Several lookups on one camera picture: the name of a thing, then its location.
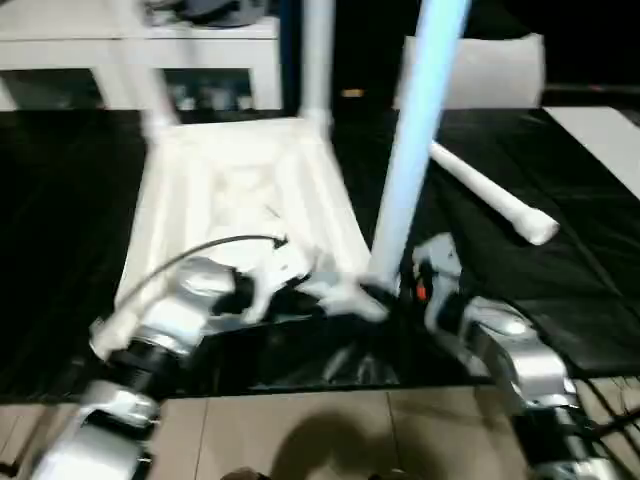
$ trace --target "floor tile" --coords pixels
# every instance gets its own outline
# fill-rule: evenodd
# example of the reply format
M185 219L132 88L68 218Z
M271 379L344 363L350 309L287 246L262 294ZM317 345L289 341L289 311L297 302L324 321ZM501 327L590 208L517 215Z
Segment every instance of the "floor tile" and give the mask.
M400 464L423 479L525 479L526 466L490 387L389 392Z
M22 468L16 478L20 480L29 478L35 455L55 438L75 406L20 405L14 408L16 422L0 453L0 461L13 463L19 460Z
M240 467L273 480L366 479L397 467L386 394L211 399L197 479Z
M595 380L594 384L618 414L624 413L625 406L627 409L640 406L640 401L638 401L640 385L637 380L627 382L624 379L600 379ZM611 420L611 416L584 383L578 382L578 391L584 403L584 408L593 421L607 423ZM640 445L640 431L634 427L629 427L627 432ZM640 478L640 459L634 454L622 434L615 433L607 436L604 439L604 443Z
M21 407L7 405L0 407L0 454L11 437L11 432L22 413Z
M155 457L149 480L195 478L206 410L206 399L165 403L149 448Z

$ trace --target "light blue pole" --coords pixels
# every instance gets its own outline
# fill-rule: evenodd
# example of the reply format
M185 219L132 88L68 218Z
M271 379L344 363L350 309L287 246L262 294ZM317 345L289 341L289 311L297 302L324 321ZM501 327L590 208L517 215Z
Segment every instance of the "light blue pole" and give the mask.
M470 0L423 0L415 56L396 126L369 270L393 281L402 260L440 123Z

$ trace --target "robotic arm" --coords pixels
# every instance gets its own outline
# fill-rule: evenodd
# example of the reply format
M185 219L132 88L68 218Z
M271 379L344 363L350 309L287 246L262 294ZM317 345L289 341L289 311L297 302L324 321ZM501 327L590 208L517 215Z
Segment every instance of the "robotic arm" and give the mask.
M588 419L560 356L515 308L460 291L462 268L451 236L434 237L413 260L419 287L431 290L425 294L427 330L469 373L494 381L533 477L619 478L583 438Z
M108 355L104 378L89 385L75 415L33 470L21 476L145 478L152 463L146 445L159 423L161 404L205 348L206 337L257 324L276 297L285 297L280 300L284 313L297 318L318 311L351 312L370 321L388 316L385 305L335 273L326 258L313 263L291 244L275 248L247 274L204 256L187 258L163 294L142 309L126 348Z
M291 245L280 246L247 274L203 256L185 260L166 291L142 310L126 348L109 354L104 378L90 384L76 414L22 478L146 478L152 464L146 445L161 404L205 338L255 325L278 297L286 313L302 317L317 309L369 321L388 317L389 305L376 300L375 287L345 279L326 262L309 270L300 258ZM451 237L438 235L416 249L414 267L420 287L429 290L428 331L470 373L494 380L534 478L618 479L581 435L587 419L561 358L511 306L463 295Z

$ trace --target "black cloth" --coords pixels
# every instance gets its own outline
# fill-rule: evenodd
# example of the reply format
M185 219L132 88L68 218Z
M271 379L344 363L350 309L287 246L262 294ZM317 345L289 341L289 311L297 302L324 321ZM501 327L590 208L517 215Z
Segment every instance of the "black cloth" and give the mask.
M146 154L138 125L135 112L0 114L2 402L73 400L100 371L65 383L120 279ZM336 155L369 243L394 128L393 114L336 118ZM562 230L547 245L524 244L432 164L410 244L450 231L465 284L526 309L574 374L640 374L638 200L540 111L445 112L439 139ZM178 396L477 381L402 307L379 325L342 317L222 335L200 360Z

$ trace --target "white plastic pipe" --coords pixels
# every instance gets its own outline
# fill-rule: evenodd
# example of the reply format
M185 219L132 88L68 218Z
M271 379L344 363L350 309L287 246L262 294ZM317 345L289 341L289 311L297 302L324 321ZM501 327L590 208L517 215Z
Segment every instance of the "white plastic pipe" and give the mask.
M402 259L469 3L424 0L420 9L415 63L396 127L369 264L370 272L383 281L393 281Z
M305 0L302 24L302 104L300 115L323 132L331 126L331 68L335 0Z
M491 208L509 220L513 228L533 245L542 245L560 226L549 215L532 208L489 180L442 145L431 144L431 157Z

